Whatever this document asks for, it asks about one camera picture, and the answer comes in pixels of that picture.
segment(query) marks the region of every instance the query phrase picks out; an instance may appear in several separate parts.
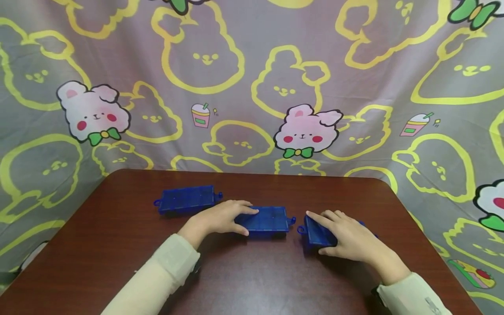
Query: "blue plastic box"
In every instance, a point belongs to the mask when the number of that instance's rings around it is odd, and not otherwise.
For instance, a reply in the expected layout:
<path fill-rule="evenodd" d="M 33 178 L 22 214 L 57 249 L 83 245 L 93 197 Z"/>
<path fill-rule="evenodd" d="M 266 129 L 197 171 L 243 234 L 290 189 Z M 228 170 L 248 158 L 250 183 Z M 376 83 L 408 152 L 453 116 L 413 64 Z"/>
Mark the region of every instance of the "blue plastic box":
<path fill-rule="evenodd" d="M 160 215 L 187 216 L 214 206 L 222 199 L 213 185 L 164 190 L 161 199 L 154 201 Z"/>
<path fill-rule="evenodd" d="M 249 237 L 285 237 L 289 232 L 289 226 L 296 223 L 296 217 L 287 217 L 285 207 L 251 208 L 258 209 L 259 213 L 240 214 L 234 219 L 236 224 L 244 226 L 249 231 Z"/>
<path fill-rule="evenodd" d="M 338 239 L 330 230 L 316 223 L 312 218 L 306 215 L 304 216 L 304 226 L 298 226 L 297 232 L 301 234 L 303 238 L 303 247 L 305 250 L 334 247 L 338 245 Z"/>

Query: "bunny ear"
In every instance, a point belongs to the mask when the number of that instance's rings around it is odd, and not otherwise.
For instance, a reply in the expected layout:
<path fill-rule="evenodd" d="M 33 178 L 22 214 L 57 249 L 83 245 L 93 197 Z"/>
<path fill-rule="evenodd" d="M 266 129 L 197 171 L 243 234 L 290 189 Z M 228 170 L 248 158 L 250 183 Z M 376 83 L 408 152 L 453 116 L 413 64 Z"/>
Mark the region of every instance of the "bunny ear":
<path fill-rule="evenodd" d="M 78 81 L 68 81 L 56 90 L 56 96 L 60 100 L 63 108 L 66 108 L 65 101 L 74 96 L 85 93 L 87 90 L 88 88 Z"/>
<path fill-rule="evenodd" d="M 285 117 L 285 120 L 289 121 L 295 117 L 310 116 L 312 114 L 313 114 L 313 108 L 310 105 L 301 104 L 301 105 L 289 108 L 289 110 L 287 111 L 287 116 Z"/>
<path fill-rule="evenodd" d="M 95 92 L 102 100 L 108 103 L 115 103 L 119 98 L 119 92 L 112 89 L 108 84 L 95 86 L 91 89 L 91 92 Z"/>
<path fill-rule="evenodd" d="M 320 123 L 324 126 L 333 126 L 343 118 L 343 113 L 339 110 L 322 111 L 317 114 L 320 117 Z"/>

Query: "brown table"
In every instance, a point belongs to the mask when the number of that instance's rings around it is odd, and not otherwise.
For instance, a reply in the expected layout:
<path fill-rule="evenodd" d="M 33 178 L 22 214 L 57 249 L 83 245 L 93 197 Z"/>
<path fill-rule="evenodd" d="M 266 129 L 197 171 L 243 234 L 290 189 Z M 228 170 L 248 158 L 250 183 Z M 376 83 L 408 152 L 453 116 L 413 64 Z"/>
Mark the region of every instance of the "brown table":
<path fill-rule="evenodd" d="M 283 240 L 207 237 L 198 276 L 171 296 L 169 314 L 386 313 L 361 263 L 303 254 L 295 227 L 306 210 L 362 220 L 439 294 L 453 314 L 479 310 L 388 185 L 372 178 L 120 170 L 91 194 L 0 297 L 0 314 L 100 314 L 134 271 L 186 218 L 152 202 L 163 189 L 213 184 L 225 199 L 285 206 L 297 223 Z"/>

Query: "green bow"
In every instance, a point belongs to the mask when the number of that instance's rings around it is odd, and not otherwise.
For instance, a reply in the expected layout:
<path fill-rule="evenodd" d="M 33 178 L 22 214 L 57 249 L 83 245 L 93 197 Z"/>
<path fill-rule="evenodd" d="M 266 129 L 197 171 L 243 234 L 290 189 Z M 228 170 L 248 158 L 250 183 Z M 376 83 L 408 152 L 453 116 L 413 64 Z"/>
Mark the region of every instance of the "green bow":
<path fill-rule="evenodd" d="M 107 136 L 106 137 L 102 136 L 102 133 L 107 133 Z M 103 138 L 108 138 L 108 137 L 111 137 L 112 139 L 116 139 L 116 140 L 121 140 L 121 135 L 119 134 L 117 129 L 114 127 L 109 128 L 109 129 L 102 131 L 102 132 L 99 132 L 99 133 L 90 133 L 88 135 L 88 139 L 91 142 L 91 146 L 93 146 L 93 147 L 98 145 L 102 141 Z"/>
<path fill-rule="evenodd" d="M 284 152 L 284 158 L 288 159 L 288 158 L 291 158 L 293 157 L 294 155 L 300 155 L 302 156 L 303 158 L 305 159 L 309 159 L 310 157 L 313 156 L 313 148 L 309 147 L 309 148 L 304 148 L 302 150 L 300 149 L 285 149 L 285 152 Z"/>
<path fill-rule="evenodd" d="M 495 214 L 489 214 L 488 216 L 479 219 L 479 223 L 494 231 L 504 232 L 504 220 Z"/>
<path fill-rule="evenodd" d="M 470 21 L 471 31 L 481 28 L 498 10 L 497 3 L 479 4 L 479 0 L 461 0 L 460 4 L 448 15 L 451 23 Z"/>

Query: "drink cup illustration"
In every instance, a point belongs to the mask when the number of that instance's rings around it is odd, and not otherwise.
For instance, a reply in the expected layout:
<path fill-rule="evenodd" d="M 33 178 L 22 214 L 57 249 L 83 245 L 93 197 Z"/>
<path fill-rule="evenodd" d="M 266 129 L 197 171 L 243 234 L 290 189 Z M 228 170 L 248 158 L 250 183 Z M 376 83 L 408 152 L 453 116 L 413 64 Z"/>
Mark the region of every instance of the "drink cup illustration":
<path fill-rule="evenodd" d="M 210 110 L 208 109 L 208 103 L 205 103 L 205 105 L 194 104 L 191 107 L 191 112 L 193 113 L 193 122 L 196 127 L 208 128 L 208 123 L 210 120 Z"/>
<path fill-rule="evenodd" d="M 422 130 L 430 121 L 430 118 L 434 113 L 429 114 L 418 114 L 413 117 L 406 123 L 401 132 L 401 137 L 413 137 L 420 130 Z"/>

